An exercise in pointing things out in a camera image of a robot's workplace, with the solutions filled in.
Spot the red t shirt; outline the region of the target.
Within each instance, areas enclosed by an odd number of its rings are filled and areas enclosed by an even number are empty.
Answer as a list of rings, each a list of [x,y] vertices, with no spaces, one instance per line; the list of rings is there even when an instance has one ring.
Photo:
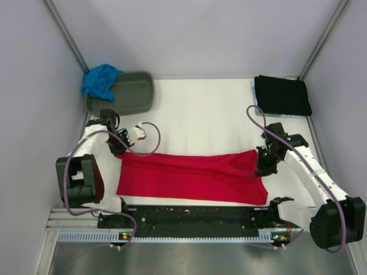
[[[125,153],[118,195],[264,205],[268,192],[254,176],[257,152],[214,156]]]

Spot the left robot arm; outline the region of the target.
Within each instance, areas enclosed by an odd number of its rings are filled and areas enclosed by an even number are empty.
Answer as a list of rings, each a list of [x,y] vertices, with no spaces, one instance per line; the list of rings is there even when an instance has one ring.
[[[130,213],[123,209],[123,199],[106,191],[97,164],[102,146],[107,146],[113,156],[131,147],[128,130],[119,130],[119,123],[120,117],[115,111],[100,111],[100,117],[86,125],[82,137],[85,142],[73,150],[72,155],[56,160],[56,172],[60,197],[65,205],[111,211],[111,222],[124,227],[129,223]]]

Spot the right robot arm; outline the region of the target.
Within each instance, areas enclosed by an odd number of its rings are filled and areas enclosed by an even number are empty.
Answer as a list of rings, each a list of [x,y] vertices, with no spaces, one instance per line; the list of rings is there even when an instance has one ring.
[[[341,189],[316,160],[300,134],[289,135],[281,123],[263,128],[264,145],[257,148],[256,178],[277,174],[285,163],[299,178],[315,206],[307,207],[290,197],[274,198],[268,207],[268,221],[279,227],[293,223],[310,233],[321,249],[358,242],[364,235],[366,204]]]

